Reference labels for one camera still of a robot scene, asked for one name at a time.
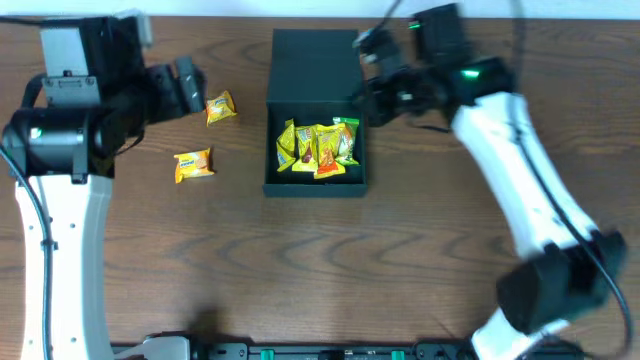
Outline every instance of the yellow snack package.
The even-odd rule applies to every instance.
[[[333,126],[317,126],[319,160],[318,170],[313,174],[314,179],[324,179],[345,173],[344,166],[336,161],[344,127],[344,123]]]
[[[191,153],[178,154],[173,157],[178,159],[176,166],[176,184],[184,179],[215,174],[210,167],[209,156],[211,148]]]
[[[316,126],[296,128],[298,154],[300,159],[293,164],[293,171],[315,172],[318,170],[318,148],[316,147]]]
[[[293,154],[296,150],[296,135],[293,119],[285,121],[284,131],[276,141],[276,148],[278,152],[278,165],[280,166],[278,172],[282,172],[296,161],[295,155]]]
[[[218,120],[235,115],[237,115],[236,106],[227,90],[217,98],[207,100],[207,127]]]

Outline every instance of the box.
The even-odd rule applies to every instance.
[[[351,102],[363,86],[362,69],[353,41],[356,30],[281,30],[273,32],[273,54],[267,94],[266,196],[359,197],[367,191],[365,124]],[[314,180],[313,173],[279,173],[276,140],[284,122],[296,126],[333,125],[333,117],[360,119],[354,158],[360,166],[346,173]]]

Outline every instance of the wooden table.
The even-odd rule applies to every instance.
[[[369,130],[370,189],[362,199],[262,195],[272,29],[374,23],[153,19],[147,63],[192,55],[209,93],[231,90],[239,115],[209,129],[203,114],[153,126],[118,158],[104,244],[113,341],[192,329],[214,340],[413,342],[465,337],[485,322],[496,307],[496,279],[518,260],[491,191],[453,136],[402,120]],[[392,26],[411,49],[405,25]],[[509,55],[509,21],[468,27],[482,53]],[[640,311],[640,24],[530,21],[526,48],[522,90],[541,141],[583,208],[626,235],[621,285]],[[35,29],[0,26],[0,125],[43,68]],[[218,173],[174,184],[173,154],[208,146]],[[0,357],[16,359],[23,234],[5,164],[0,173]],[[613,350],[622,336],[615,301],[565,335],[589,350]]]

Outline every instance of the green snack package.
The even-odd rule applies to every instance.
[[[358,130],[360,120],[334,117],[333,123],[336,125],[345,124],[340,136],[340,147],[338,148],[336,162],[343,166],[360,165],[353,158],[353,147],[356,144],[356,130]]]

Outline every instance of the green clip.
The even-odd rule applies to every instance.
[[[404,360],[404,351],[392,351],[391,360]]]
[[[273,360],[275,358],[276,358],[276,353],[273,350],[260,351],[260,360]]]

